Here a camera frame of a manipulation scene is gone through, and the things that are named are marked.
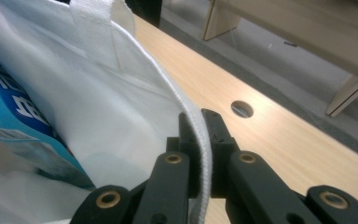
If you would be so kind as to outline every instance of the screw hole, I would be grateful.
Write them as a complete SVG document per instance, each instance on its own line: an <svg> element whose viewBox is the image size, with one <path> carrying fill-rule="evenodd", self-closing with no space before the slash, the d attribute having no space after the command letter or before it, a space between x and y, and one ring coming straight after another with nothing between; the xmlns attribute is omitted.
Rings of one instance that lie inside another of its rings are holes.
<svg viewBox="0 0 358 224"><path fill-rule="evenodd" d="M231 104L232 111L241 118L248 119L254 114L254 110L244 101L235 101Z"/></svg>
<svg viewBox="0 0 358 224"><path fill-rule="evenodd" d="M242 153L240 155L240 160L246 163L254 163L255 157L247 153Z"/></svg>
<svg viewBox="0 0 358 224"><path fill-rule="evenodd" d="M96 201L100 208L111 208L120 202L120 194L117 191L110 190L102 193Z"/></svg>
<svg viewBox="0 0 358 224"><path fill-rule="evenodd" d="M324 203L337 209L347 209L349 207L347 200L336 193L325 191L320 194L320 197Z"/></svg>
<svg viewBox="0 0 358 224"><path fill-rule="evenodd" d="M167 163L176 164L182 161L182 157L176 154L169 155L165 158Z"/></svg>

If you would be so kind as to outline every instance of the blue packaging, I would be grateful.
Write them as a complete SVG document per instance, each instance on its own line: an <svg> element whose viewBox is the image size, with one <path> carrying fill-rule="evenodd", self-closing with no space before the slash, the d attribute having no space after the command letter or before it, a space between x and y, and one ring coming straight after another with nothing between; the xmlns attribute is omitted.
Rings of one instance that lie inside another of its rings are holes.
<svg viewBox="0 0 358 224"><path fill-rule="evenodd" d="M92 183L24 89L0 65L0 142L41 174L81 188Z"/></svg>

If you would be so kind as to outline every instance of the wooden surface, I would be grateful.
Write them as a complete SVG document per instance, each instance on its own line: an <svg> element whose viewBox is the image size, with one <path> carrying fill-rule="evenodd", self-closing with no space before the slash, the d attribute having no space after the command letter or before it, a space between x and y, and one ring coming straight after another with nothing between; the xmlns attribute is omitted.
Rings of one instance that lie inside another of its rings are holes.
<svg viewBox="0 0 358 224"><path fill-rule="evenodd" d="M212 0L203 32L210 39L239 23L260 25L354 76L326 113L334 117L358 96L358 2L354 0Z"/></svg>
<svg viewBox="0 0 358 224"><path fill-rule="evenodd" d="M140 43L187 95L220 113L240 148L262 156L291 189L305 194L330 185L358 199L358 155L157 28L138 18L136 24ZM234 101L254 114L240 118L231 110ZM208 224L225 222L222 204L211 202Z"/></svg>

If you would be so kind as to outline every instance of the bag strap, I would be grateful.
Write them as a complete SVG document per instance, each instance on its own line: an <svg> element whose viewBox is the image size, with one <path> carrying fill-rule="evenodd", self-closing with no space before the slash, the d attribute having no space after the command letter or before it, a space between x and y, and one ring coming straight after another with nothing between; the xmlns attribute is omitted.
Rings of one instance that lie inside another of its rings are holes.
<svg viewBox="0 0 358 224"><path fill-rule="evenodd" d="M72 0L70 10L87 57L117 70L120 64L111 22L134 33L133 17L123 0Z"/></svg>

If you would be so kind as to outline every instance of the white bag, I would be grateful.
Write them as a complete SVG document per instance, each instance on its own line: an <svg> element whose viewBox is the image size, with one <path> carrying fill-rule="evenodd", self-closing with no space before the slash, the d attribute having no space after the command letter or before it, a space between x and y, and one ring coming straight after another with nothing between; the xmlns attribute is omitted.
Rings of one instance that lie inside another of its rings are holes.
<svg viewBox="0 0 358 224"><path fill-rule="evenodd" d="M202 114L135 40L134 29L122 0L0 0L0 64L96 187L132 189L146 180L166 138L178 135L184 111L202 166L190 221L203 223L212 159Z"/></svg>
<svg viewBox="0 0 358 224"><path fill-rule="evenodd" d="M90 193L33 171L34 167L0 145L0 223L67 219Z"/></svg>

